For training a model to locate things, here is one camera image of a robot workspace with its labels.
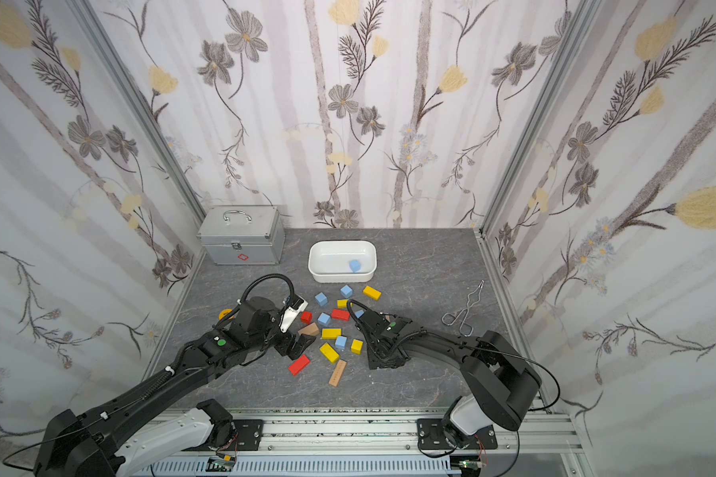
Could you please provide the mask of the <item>yellow long block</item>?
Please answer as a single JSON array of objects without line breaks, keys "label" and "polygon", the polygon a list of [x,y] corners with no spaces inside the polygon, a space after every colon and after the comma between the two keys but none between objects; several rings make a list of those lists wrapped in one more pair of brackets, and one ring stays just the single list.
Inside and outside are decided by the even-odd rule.
[{"label": "yellow long block", "polygon": [[319,351],[329,363],[336,364],[340,360],[339,354],[328,343],[323,344]]}]

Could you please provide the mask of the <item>silver first aid case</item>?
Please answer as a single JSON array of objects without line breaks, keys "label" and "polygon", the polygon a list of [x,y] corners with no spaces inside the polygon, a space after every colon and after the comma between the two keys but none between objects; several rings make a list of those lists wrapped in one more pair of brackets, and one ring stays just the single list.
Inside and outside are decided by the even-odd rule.
[{"label": "silver first aid case", "polygon": [[218,266],[270,266],[284,250],[284,223],[276,206],[228,206],[212,209],[198,239]]}]

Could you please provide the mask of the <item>yellow big blind chip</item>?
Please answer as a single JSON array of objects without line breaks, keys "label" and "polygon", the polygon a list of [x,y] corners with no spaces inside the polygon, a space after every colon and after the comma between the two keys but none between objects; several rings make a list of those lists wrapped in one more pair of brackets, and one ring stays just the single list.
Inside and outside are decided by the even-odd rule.
[{"label": "yellow big blind chip", "polygon": [[219,319],[223,320],[229,316],[232,316],[235,313],[233,309],[224,309],[219,313]]}]

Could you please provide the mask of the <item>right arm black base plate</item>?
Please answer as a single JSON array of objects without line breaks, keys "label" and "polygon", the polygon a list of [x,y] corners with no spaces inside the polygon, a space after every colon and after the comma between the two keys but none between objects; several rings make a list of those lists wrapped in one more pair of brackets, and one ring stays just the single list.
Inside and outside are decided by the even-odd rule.
[{"label": "right arm black base plate", "polygon": [[492,425],[479,429],[472,435],[465,434],[450,423],[439,419],[418,419],[416,421],[419,449],[425,452],[446,452],[463,450],[495,450],[498,447]]}]

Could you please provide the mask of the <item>red rectangular block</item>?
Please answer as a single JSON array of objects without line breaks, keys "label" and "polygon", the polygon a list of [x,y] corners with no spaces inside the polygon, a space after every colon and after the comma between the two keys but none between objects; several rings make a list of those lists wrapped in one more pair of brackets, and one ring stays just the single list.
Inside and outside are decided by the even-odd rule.
[{"label": "red rectangular block", "polygon": [[332,310],[330,316],[332,319],[339,321],[347,322],[350,320],[350,313],[346,309],[334,309]]}]

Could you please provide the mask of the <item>white plastic tub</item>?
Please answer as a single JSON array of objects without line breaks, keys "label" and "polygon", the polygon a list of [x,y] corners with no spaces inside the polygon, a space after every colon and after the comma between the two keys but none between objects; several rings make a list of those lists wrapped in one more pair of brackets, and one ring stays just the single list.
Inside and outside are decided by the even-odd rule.
[{"label": "white plastic tub", "polygon": [[[361,262],[360,272],[351,271],[352,260]],[[366,283],[377,270],[377,250],[367,240],[323,240],[311,247],[307,266],[318,283]]]}]

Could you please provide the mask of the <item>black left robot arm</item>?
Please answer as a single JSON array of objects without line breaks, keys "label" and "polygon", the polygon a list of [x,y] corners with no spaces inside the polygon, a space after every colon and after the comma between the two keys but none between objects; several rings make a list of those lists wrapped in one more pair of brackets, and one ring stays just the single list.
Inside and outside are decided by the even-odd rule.
[{"label": "black left robot arm", "polygon": [[250,431],[214,399],[173,421],[149,423],[224,373],[252,364],[252,353],[277,347],[286,357],[300,357],[302,351],[294,347],[298,339],[289,329],[305,307],[297,295],[282,307],[262,297],[241,300],[150,378],[80,415],[63,411],[54,417],[39,444],[34,475],[129,476],[181,450],[249,446]]}]

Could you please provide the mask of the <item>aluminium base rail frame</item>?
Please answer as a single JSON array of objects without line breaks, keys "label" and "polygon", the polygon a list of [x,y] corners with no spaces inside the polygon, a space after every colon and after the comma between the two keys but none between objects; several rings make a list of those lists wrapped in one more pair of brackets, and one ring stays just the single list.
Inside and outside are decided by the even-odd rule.
[{"label": "aluminium base rail frame", "polygon": [[[187,411],[176,409],[165,411],[149,424],[155,427],[185,413]],[[548,475],[553,468],[559,468],[563,476],[591,476],[594,473],[580,437],[566,415],[533,413],[515,432],[495,425],[498,442],[495,450],[457,449],[447,456],[441,456],[439,452],[423,453],[418,446],[416,421],[440,417],[443,417],[440,409],[249,409],[235,413],[234,419],[262,419],[265,422],[257,451],[216,452],[208,447],[195,447],[159,461],[193,456],[235,461],[248,455],[422,455],[436,460],[447,459],[461,474]]]}]

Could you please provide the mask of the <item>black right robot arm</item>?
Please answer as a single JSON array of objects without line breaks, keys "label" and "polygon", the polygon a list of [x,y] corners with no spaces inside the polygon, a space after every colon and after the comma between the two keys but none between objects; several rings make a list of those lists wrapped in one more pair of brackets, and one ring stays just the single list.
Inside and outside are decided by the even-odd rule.
[{"label": "black right robot arm", "polygon": [[370,369],[398,369],[420,358],[453,368],[465,380],[468,395],[455,399],[438,421],[418,422],[423,453],[437,450],[447,456],[480,445],[483,433],[495,425],[519,430],[541,388],[530,362],[496,332],[457,337],[368,308],[349,315],[365,339]]}]

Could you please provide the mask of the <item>red small block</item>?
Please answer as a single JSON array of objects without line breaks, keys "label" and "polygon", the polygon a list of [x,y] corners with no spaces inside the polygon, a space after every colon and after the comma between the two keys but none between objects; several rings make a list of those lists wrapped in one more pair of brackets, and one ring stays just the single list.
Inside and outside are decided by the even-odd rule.
[{"label": "red small block", "polygon": [[309,324],[312,324],[312,318],[313,318],[313,315],[311,312],[304,311],[304,312],[302,312],[302,316],[300,316],[300,321],[305,325],[309,325]]}]

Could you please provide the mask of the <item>yellow rectangular block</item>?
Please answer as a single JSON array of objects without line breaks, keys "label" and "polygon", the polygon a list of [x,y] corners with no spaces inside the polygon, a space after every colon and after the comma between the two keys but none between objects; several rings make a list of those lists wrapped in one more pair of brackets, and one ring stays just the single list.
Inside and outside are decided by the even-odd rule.
[{"label": "yellow rectangular block", "polygon": [[373,300],[379,300],[382,296],[382,293],[379,290],[371,286],[365,286],[363,289],[363,293]]}]

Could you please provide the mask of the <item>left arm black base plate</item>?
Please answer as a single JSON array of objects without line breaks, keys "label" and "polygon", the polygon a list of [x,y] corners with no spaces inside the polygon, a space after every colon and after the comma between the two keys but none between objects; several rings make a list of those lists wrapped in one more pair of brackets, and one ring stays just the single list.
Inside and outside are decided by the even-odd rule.
[{"label": "left arm black base plate", "polygon": [[262,419],[233,419],[214,425],[205,444],[216,452],[257,451],[265,422]]}]

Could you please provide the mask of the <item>yellow flat block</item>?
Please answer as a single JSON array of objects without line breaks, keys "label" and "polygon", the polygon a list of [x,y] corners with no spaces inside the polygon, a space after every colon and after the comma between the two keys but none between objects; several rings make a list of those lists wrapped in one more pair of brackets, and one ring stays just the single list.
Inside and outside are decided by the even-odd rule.
[{"label": "yellow flat block", "polygon": [[335,340],[342,335],[340,328],[323,328],[321,330],[321,338],[323,340]]}]

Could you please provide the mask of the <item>natural wood long block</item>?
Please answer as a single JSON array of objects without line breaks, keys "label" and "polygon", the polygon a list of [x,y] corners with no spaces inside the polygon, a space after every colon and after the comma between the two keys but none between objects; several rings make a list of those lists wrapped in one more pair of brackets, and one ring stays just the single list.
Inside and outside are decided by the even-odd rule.
[{"label": "natural wood long block", "polygon": [[342,377],[343,377],[343,375],[344,375],[346,366],[347,366],[347,363],[346,363],[345,361],[343,361],[343,360],[338,360],[338,361],[337,361],[337,363],[336,363],[336,365],[335,365],[335,368],[334,368],[334,370],[333,370],[333,372],[332,372],[332,375],[331,375],[331,377],[330,377],[330,379],[329,379],[329,381],[328,381],[328,383],[329,383],[332,387],[336,388],[336,387],[339,385],[339,383],[340,383],[340,381],[341,381],[341,379],[342,379]]}]

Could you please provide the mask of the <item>red long block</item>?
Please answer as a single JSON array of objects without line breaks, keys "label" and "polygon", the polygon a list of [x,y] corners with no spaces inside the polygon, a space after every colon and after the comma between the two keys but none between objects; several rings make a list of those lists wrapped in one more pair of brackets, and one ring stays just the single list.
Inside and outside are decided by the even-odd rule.
[{"label": "red long block", "polygon": [[299,375],[308,365],[310,364],[310,358],[306,355],[302,355],[288,367],[288,371],[296,377]]}]

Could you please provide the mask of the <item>yellow cube block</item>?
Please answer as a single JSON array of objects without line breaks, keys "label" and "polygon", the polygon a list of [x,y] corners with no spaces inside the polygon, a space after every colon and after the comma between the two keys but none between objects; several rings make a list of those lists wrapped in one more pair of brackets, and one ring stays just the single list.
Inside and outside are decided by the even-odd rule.
[{"label": "yellow cube block", "polygon": [[351,344],[351,352],[360,355],[363,349],[364,343],[360,340],[354,339]]}]

